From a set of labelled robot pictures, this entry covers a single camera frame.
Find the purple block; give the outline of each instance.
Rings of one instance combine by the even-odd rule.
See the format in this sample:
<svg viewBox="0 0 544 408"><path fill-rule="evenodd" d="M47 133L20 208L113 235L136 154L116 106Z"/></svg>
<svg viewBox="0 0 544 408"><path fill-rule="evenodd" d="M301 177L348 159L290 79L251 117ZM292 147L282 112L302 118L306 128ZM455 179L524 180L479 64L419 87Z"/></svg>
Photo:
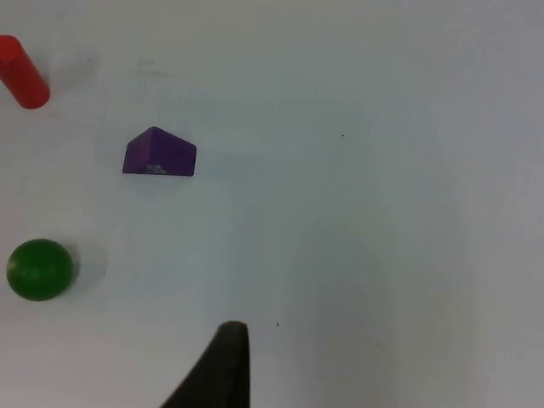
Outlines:
<svg viewBox="0 0 544 408"><path fill-rule="evenodd" d="M196 146L158 127L150 127L127 145L123 173L192 176Z"/></svg>

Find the green sphere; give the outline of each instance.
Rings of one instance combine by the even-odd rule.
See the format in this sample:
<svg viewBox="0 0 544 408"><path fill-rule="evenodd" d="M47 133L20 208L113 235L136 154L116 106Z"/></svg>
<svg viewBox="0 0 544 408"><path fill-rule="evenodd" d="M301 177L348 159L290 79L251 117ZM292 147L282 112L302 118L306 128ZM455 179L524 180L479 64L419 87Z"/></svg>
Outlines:
<svg viewBox="0 0 544 408"><path fill-rule="evenodd" d="M9 285L22 298L48 300L70 285L74 265L68 251L57 242L31 240L11 254L7 275Z"/></svg>

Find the green ball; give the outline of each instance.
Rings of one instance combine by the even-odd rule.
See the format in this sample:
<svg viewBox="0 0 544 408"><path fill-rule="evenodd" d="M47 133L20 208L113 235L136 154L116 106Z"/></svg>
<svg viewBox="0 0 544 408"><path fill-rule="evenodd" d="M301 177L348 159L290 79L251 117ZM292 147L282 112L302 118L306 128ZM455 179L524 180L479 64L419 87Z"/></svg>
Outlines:
<svg viewBox="0 0 544 408"><path fill-rule="evenodd" d="M9 285L22 298L48 300L70 285L74 264L68 251L57 242L32 240L11 254L7 275Z"/></svg>

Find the black object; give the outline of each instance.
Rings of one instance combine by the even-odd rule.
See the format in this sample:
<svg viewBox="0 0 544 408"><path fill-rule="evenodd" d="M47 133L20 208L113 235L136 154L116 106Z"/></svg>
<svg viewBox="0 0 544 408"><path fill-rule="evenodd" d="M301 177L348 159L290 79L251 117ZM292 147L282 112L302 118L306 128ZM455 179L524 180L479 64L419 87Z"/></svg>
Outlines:
<svg viewBox="0 0 544 408"><path fill-rule="evenodd" d="M161 408L249 408L249 377L247 326L239 321L223 323Z"/></svg>

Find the red block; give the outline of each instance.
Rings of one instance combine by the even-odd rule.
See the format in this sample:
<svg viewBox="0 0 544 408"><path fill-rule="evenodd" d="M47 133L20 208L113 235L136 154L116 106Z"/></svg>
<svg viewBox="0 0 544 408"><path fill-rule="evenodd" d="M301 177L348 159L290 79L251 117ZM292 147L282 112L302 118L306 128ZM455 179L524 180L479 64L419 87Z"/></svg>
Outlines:
<svg viewBox="0 0 544 408"><path fill-rule="evenodd" d="M48 84L15 37L0 36L0 80L23 108L36 109L49 100Z"/></svg>

